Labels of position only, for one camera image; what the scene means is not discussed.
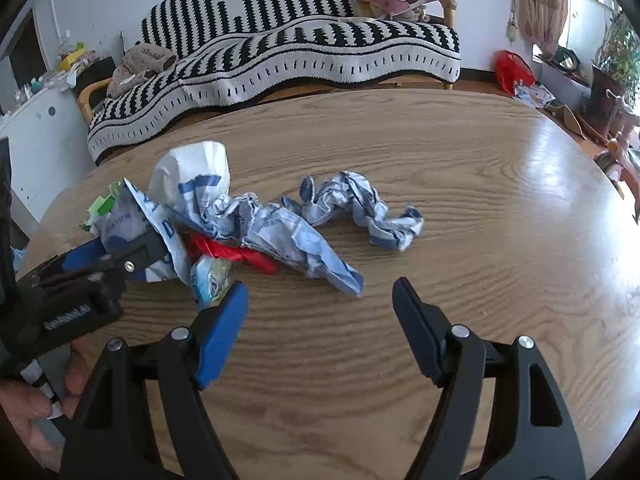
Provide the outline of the person's left hand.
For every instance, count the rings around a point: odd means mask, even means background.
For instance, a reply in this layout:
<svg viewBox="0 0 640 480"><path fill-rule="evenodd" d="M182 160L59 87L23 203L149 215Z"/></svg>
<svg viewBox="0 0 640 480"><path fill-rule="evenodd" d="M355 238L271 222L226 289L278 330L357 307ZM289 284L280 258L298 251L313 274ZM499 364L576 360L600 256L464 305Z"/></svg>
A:
<svg viewBox="0 0 640 480"><path fill-rule="evenodd" d="M66 393L62 401L63 412L68 418L74 416L91 374L91 366L86 360L89 348L87 337L72 342L65 375ZM38 463L59 470L61 448L51 443L35 425L37 419L44 419L51 414L52 404L46 395L21 382L2 382L1 405L17 435Z"/></svg>

